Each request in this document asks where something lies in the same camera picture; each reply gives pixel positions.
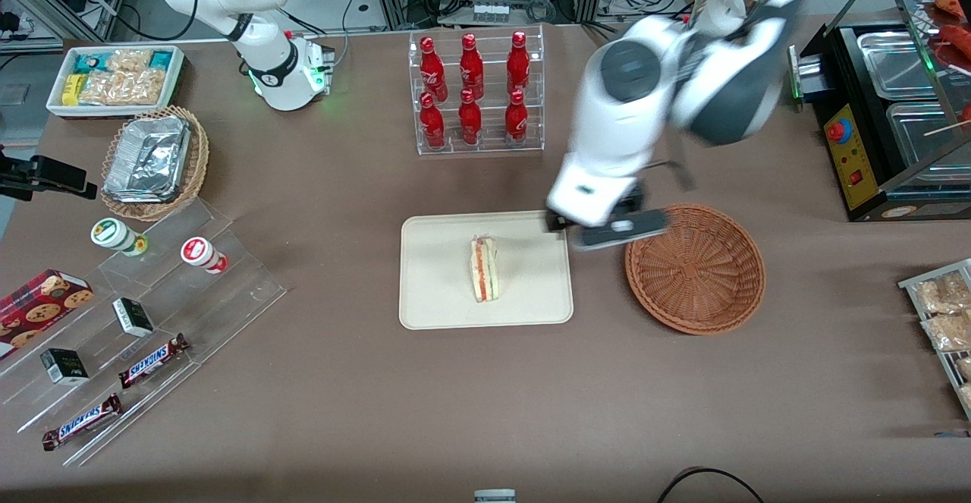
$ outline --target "yellow control panel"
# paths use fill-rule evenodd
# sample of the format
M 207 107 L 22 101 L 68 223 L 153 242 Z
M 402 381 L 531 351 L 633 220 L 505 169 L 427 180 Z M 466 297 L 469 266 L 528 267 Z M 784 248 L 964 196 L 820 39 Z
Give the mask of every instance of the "yellow control panel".
M 822 132 L 826 134 L 826 143 L 836 165 L 836 174 L 840 178 L 840 188 L 850 209 L 859 208 L 864 202 L 877 195 L 877 179 L 873 177 L 873 168 L 866 157 L 863 142 L 856 132 L 856 120 L 853 112 L 846 105 L 836 113 Z

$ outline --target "sausage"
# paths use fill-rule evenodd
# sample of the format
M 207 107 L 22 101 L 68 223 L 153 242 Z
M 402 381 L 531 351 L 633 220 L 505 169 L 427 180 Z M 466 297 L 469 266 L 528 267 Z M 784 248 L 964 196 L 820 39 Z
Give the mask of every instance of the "sausage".
M 964 8 L 961 8 L 958 0 L 934 0 L 934 5 L 961 20 L 967 19 L 964 16 Z

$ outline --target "emergency stop button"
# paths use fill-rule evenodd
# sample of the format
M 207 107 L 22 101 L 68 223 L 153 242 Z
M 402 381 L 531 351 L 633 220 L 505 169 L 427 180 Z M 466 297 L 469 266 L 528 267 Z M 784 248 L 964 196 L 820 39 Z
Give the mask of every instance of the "emergency stop button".
M 826 127 L 826 139 L 836 144 L 846 144 L 853 136 L 853 124 L 846 118 L 840 118 Z

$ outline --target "white tray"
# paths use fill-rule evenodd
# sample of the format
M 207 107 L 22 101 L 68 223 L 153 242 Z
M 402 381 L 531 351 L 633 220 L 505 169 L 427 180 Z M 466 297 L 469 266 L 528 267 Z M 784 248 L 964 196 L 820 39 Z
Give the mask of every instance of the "white tray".
M 153 50 L 156 52 L 172 52 L 172 60 L 169 62 L 169 68 L 165 71 L 165 81 L 162 82 L 162 92 L 159 94 L 159 102 L 155 105 L 119 105 L 119 106 L 97 106 L 97 105 L 77 105 L 77 106 L 66 106 L 61 103 L 61 94 L 64 92 L 64 83 L 67 82 L 67 77 L 71 74 L 74 69 L 75 61 L 77 56 L 85 54 L 95 54 L 95 53 L 107 53 L 112 52 L 118 48 L 135 48 L 139 50 Z M 48 95 L 48 110 L 52 115 L 60 116 L 61 118 L 117 118 L 131 115 L 141 115 L 143 112 L 151 112 L 152 110 L 161 110 L 169 105 L 172 101 L 172 96 L 176 90 L 176 84 L 179 82 L 179 73 L 181 71 L 181 65 L 183 65 L 184 55 L 178 47 L 172 44 L 137 44 L 132 46 L 131 44 L 124 44 L 123 46 L 84 46 L 80 48 L 71 48 L 64 55 L 64 61 L 61 62 L 60 71 L 58 71 L 58 78 L 55 79 L 55 85 L 51 88 L 51 95 Z
M 496 239 L 499 298 L 477 303 L 472 239 Z M 414 216 L 401 226 L 398 318 L 405 328 L 468 328 L 566 322 L 573 315 L 566 234 L 544 212 Z

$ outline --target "yellow package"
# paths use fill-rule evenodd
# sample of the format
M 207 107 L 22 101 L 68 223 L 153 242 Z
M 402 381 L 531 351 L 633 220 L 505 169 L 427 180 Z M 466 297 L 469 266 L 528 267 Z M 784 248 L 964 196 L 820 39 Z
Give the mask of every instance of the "yellow package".
M 61 104 L 65 106 L 77 106 L 77 96 L 84 89 L 84 82 L 87 81 L 87 74 L 69 74 L 64 81 L 64 92 L 61 93 Z

